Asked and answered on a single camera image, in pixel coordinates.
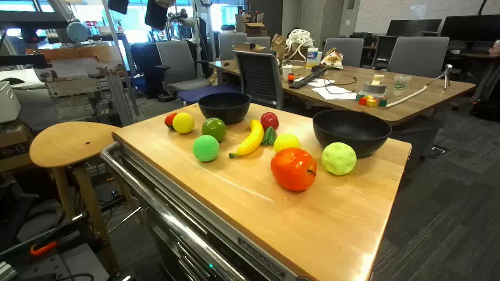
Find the red strawberry with green leaves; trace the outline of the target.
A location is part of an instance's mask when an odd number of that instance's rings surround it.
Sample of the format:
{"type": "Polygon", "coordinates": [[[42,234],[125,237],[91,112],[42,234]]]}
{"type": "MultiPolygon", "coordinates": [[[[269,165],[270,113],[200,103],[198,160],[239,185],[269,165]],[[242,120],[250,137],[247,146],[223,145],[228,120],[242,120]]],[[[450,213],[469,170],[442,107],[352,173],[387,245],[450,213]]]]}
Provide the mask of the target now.
{"type": "Polygon", "coordinates": [[[264,128],[262,145],[272,145],[277,138],[277,129],[280,126],[280,120],[273,112],[264,112],[261,115],[261,124],[264,128]]]}

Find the small yellow round plush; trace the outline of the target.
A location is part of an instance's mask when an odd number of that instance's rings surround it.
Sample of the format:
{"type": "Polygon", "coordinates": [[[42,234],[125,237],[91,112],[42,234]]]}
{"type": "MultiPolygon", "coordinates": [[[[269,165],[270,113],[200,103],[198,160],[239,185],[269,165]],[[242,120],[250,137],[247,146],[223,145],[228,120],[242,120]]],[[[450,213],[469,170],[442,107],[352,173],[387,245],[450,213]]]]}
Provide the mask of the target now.
{"type": "Polygon", "coordinates": [[[273,142],[273,149],[281,151],[284,148],[298,148],[300,140],[294,134],[280,134],[273,142]]]}

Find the dark green pear plush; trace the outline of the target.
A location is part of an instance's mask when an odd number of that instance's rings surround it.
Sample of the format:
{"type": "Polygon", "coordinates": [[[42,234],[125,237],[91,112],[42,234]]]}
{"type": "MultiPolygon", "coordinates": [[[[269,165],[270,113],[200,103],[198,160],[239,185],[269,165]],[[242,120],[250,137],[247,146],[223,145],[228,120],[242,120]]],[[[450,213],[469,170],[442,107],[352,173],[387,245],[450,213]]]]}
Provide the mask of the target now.
{"type": "Polygon", "coordinates": [[[225,138],[227,124],[217,117],[209,117],[202,124],[202,132],[216,137],[219,142],[225,138]]]}

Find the large red orange apple plush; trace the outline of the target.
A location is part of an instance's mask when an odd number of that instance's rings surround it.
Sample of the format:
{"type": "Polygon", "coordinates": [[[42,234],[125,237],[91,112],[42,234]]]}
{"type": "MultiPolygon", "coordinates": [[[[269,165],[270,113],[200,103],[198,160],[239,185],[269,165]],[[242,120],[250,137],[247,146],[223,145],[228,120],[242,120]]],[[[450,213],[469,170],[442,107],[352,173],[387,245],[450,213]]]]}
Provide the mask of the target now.
{"type": "Polygon", "coordinates": [[[270,160],[275,181],[286,190],[305,192],[316,181],[317,162],[302,148],[284,148],[270,160]]]}

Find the yellow lemon plush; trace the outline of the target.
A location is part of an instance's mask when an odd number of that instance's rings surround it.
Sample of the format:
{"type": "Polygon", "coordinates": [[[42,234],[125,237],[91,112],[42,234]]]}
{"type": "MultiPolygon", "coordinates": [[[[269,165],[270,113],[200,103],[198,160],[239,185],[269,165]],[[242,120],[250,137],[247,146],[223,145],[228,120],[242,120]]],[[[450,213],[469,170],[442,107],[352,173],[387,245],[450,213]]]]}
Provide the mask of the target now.
{"type": "Polygon", "coordinates": [[[189,112],[178,112],[173,117],[173,128],[180,134],[187,134],[194,129],[195,121],[194,117],[189,112]]]}

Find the small red strawberry plush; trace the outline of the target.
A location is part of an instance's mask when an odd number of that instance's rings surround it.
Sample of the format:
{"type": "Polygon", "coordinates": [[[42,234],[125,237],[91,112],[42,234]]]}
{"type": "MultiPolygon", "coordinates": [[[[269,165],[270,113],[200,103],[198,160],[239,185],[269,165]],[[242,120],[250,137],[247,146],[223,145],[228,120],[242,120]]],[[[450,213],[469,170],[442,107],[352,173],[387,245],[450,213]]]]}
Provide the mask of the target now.
{"type": "Polygon", "coordinates": [[[166,115],[164,124],[166,124],[169,129],[175,129],[175,128],[173,128],[173,118],[175,118],[177,113],[178,113],[178,112],[170,112],[170,113],[166,115]]]}

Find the pale green round plush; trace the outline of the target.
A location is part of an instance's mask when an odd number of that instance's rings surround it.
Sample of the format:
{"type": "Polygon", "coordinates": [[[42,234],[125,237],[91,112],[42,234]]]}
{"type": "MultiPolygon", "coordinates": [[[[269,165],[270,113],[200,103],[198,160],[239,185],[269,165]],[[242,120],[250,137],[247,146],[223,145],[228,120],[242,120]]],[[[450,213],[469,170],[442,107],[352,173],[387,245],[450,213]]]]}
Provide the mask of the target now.
{"type": "Polygon", "coordinates": [[[333,174],[347,174],[356,167],[356,151],[344,142],[333,142],[322,151],[322,165],[333,174]]]}

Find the yellow banana plush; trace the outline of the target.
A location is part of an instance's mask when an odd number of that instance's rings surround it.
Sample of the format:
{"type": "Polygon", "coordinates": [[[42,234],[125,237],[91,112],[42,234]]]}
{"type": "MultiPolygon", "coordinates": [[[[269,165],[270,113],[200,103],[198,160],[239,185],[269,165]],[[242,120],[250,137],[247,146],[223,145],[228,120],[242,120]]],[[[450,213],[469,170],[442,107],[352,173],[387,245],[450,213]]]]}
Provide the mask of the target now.
{"type": "Polygon", "coordinates": [[[234,151],[230,152],[230,157],[242,157],[253,152],[264,137],[264,128],[259,120],[253,118],[250,121],[248,135],[237,145],[234,151]]]}

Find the bright green ball plush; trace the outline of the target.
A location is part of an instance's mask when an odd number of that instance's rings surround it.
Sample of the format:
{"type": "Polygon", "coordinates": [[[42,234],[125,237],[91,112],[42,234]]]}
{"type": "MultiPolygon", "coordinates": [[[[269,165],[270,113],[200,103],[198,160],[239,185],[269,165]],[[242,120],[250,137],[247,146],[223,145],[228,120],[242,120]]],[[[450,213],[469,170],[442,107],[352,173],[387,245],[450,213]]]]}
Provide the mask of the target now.
{"type": "Polygon", "coordinates": [[[202,134],[194,140],[192,152],[200,162],[211,162],[219,156],[219,140],[209,134],[202,134]]]}

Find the near black bowl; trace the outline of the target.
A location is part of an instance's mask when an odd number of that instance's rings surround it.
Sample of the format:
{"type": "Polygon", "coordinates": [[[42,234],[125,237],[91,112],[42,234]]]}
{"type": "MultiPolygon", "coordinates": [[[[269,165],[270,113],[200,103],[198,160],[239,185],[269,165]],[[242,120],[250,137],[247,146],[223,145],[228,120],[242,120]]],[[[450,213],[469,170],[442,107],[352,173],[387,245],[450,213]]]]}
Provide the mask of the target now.
{"type": "Polygon", "coordinates": [[[206,118],[217,117],[227,124],[234,124],[244,120],[250,96],[230,92],[211,93],[198,99],[198,107],[206,118]]]}

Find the black bowl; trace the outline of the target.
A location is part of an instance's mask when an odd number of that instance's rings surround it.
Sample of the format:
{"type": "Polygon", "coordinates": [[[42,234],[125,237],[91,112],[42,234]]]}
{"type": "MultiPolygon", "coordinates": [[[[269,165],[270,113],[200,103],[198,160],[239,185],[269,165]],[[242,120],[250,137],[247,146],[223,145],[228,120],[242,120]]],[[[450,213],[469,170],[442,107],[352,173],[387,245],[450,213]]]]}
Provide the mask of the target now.
{"type": "Polygon", "coordinates": [[[312,117],[312,129],[322,146],[333,142],[350,145],[358,157],[372,156],[392,132],[392,126],[373,115],[355,110],[320,110],[312,117]]]}
{"type": "Polygon", "coordinates": [[[230,92],[211,93],[198,99],[198,107],[206,118],[217,117],[227,124],[234,124],[244,120],[250,96],[230,92]]]}

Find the mesh back office chair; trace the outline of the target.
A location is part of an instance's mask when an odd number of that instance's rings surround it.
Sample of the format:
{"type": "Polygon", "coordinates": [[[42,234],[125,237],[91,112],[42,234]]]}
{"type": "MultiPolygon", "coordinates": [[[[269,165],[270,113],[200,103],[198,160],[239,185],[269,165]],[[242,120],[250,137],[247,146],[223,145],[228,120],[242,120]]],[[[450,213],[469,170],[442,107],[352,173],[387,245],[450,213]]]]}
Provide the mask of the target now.
{"type": "Polygon", "coordinates": [[[255,103],[281,109],[284,93],[277,57],[272,53],[242,51],[234,53],[241,90],[255,103]]]}

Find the metal tool cart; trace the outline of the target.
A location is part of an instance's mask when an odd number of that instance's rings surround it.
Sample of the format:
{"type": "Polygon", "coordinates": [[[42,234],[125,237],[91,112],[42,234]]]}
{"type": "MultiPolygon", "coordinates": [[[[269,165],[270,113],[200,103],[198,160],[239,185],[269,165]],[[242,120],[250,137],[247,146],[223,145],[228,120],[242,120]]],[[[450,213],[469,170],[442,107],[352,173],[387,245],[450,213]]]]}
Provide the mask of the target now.
{"type": "Polygon", "coordinates": [[[108,145],[102,159],[145,210],[172,277],[309,281],[123,143],[108,145]]]}

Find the large wooden office table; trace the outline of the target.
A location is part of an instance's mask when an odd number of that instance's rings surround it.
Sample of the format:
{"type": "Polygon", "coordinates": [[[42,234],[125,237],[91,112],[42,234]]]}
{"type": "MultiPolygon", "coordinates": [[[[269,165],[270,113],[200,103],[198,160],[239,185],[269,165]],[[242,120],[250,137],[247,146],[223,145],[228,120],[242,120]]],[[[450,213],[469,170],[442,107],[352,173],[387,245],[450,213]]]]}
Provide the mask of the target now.
{"type": "Polygon", "coordinates": [[[447,81],[445,78],[412,76],[403,90],[394,88],[394,76],[400,73],[377,71],[370,68],[345,65],[342,70],[327,70],[319,81],[311,85],[294,88],[281,79],[287,95],[298,96],[317,106],[367,112],[391,124],[403,123],[412,117],[436,109],[442,103],[475,90],[472,82],[447,81]],[[386,107],[369,107],[355,99],[323,99],[314,87],[339,85],[356,95],[373,95],[386,98],[386,107]]]}

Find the round wooden stool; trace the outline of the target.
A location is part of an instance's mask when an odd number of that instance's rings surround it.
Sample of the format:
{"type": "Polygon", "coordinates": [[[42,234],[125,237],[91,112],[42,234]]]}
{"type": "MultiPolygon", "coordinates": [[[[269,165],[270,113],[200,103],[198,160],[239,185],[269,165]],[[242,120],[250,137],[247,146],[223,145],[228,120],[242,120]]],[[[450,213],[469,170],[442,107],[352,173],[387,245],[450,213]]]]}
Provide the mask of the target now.
{"type": "Polygon", "coordinates": [[[109,273],[117,273],[119,263],[84,162],[98,156],[112,142],[114,131],[116,126],[106,123],[61,121],[42,129],[30,145],[31,162],[48,168],[53,174],[67,218],[77,213],[67,182],[67,171],[73,173],[86,213],[89,215],[92,235],[103,241],[98,257],[109,273]]]}

